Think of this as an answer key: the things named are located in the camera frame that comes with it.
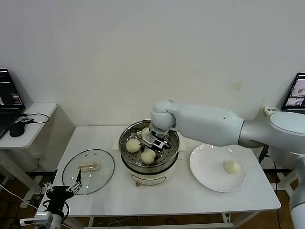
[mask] perforated steamer tray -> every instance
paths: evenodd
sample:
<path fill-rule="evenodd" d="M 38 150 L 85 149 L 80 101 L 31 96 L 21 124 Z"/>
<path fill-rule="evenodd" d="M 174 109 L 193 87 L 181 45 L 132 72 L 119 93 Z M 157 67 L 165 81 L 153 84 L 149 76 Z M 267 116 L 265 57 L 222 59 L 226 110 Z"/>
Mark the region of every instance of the perforated steamer tray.
<path fill-rule="evenodd" d="M 143 120 L 129 126 L 121 135 L 119 140 L 119 149 L 121 157 L 125 165 L 141 174 L 156 174 L 170 168 L 178 157 L 177 149 L 179 147 L 179 137 L 177 133 L 171 132 L 167 135 L 167 140 L 171 146 L 169 149 L 156 151 L 155 162 L 151 165 L 146 165 L 141 160 L 141 150 L 136 153 L 129 153 L 126 150 L 126 143 L 130 139 L 142 140 L 141 130 L 148 127 L 150 120 Z"/>

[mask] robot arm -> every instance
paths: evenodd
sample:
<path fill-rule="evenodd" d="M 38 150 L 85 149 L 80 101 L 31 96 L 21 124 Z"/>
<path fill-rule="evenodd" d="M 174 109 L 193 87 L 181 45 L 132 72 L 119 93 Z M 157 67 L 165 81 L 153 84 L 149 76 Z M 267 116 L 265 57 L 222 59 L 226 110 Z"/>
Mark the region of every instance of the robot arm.
<path fill-rule="evenodd" d="M 305 218 L 305 115 L 277 112 L 259 120 L 245 121 L 233 112 L 199 105 L 161 101 L 151 110 L 150 131 L 143 137 L 148 146 L 162 148 L 169 130 L 214 146 L 240 145 L 246 148 L 270 146 L 270 157 L 280 166 L 295 169 L 299 186 L 290 201 L 296 229 Z"/>
<path fill-rule="evenodd" d="M 34 218 L 21 219 L 20 225 L 27 226 L 34 224 L 36 229 L 60 229 L 65 218 L 63 207 L 66 200 L 72 198 L 82 187 L 81 171 L 76 178 L 76 183 L 69 186 L 53 186 L 51 182 L 44 183 L 46 195 L 50 200 L 45 211 L 36 212 Z"/>
<path fill-rule="evenodd" d="M 179 105 L 166 100 L 152 108 L 151 119 L 150 132 L 143 139 L 147 145 L 155 139 L 162 140 L 171 129 L 214 146 L 257 148 L 269 145 L 298 154 L 303 154 L 305 148 L 303 114 L 277 112 L 257 121 L 246 121 L 219 107 Z"/>

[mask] steamed bun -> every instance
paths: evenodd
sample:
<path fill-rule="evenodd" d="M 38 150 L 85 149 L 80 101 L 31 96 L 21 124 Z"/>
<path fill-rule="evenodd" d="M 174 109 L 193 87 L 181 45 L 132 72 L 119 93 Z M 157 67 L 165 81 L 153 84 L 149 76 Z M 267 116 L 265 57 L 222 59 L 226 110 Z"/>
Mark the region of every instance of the steamed bun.
<path fill-rule="evenodd" d="M 137 139 L 131 139 L 126 143 L 126 150 L 129 153 L 138 152 L 140 150 L 140 148 L 141 148 L 140 142 Z"/>
<path fill-rule="evenodd" d="M 240 165 L 236 161 L 226 161 L 224 169 L 231 174 L 239 174 L 241 170 Z"/>
<path fill-rule="evenodd" d="M 143 153 L 141 153 L 141 160 L 145 164 L 152 164 L 156 157 L 156 153 L 151 149 L 145 149 Z"/>
<path fill-rule="evenodd" d="M 149 131 L 149 128 L 148 127 L 145 127 L 144 129 L 141 130 L 141 136 L 144 137 L 145 134 L 147 134 Z"/>

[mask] white table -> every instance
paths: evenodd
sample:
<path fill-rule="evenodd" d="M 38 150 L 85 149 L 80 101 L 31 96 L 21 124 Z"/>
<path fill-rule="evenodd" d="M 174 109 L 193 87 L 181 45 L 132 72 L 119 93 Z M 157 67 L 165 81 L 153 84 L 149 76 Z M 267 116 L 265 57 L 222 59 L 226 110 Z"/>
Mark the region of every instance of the white table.
<path fill-rule="evenodd" d="M 49 117 L 56 109 L 55 103 L 32 103 L 25 104 L 25 106 L 26 109 L 24 112 L 27 114 L 42 113 Z M 47 117 L 42 115 L 34 115 L 29 117 L 34 118 L 36 122 L 43 122 L 47 120 Z M 26 125 L 23 135 L 19 137 L 11 137 L 9 132 L 7 132 L 0 139 L 0 149 L 2 149 L 0 150 L 0 165 L 30 189 L 30 192 L 27 193 L 25 199 L 30 199 L 33 194 L 39 194 L 41 192 L 41 187 L 37 183 L 40 177 L 38 177 L 36 180 L 32 180 L 14 163 L 14 161 L 8 156 L 6 150 L 3 149 L 25 149 L 29 147 L 44 125 L 45 124 L 31 123 Z M 22 204 L 21 207 L 27 207 L 27 204 Z"/>
<path fill-rule="evenodd" d="M 187 149 L 185 155 L 183 159 L 177 160 L 174 175 L 168 181 L 158 186 L 136 187 L 128 176 L 120 153 L 112 150 L 115 139 L 125 128 L 126 126 L 85 126 L 75 129 L 58 164 L 53 185 L 63 185 L 61 176 L 65 166 L 74 156 L 87 149 L 97 148 L 109 152 L 115 161 L 115 170 L 109 183 L 102 189 L 86 196 L 76 195 L 67 201 L 70 217 L 246 212 L 234 223 L 225 221 L 208 225 L 212 228 L 234 228 L 260 211 L 280 208 L 281 204 L 251 149 L 232 146 L 232 150 L 247 165 L 247 179 L 235 192 L 218 193 L 201 185 L 193 176 L 189 156 L 201 143 L 186 138 L 183 139 Z M 43 211 L 45 208 L 40 205 L 39 210 Z"/>

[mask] laptop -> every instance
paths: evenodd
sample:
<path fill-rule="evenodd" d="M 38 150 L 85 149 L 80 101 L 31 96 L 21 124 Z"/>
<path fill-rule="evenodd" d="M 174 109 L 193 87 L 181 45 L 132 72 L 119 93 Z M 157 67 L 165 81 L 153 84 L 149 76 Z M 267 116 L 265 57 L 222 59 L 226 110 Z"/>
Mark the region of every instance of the laptop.
<path fill-rule="evenodd" d="M 9 71 L 0 68 L 0 138 L 8 131 L 24 108 Z"/>

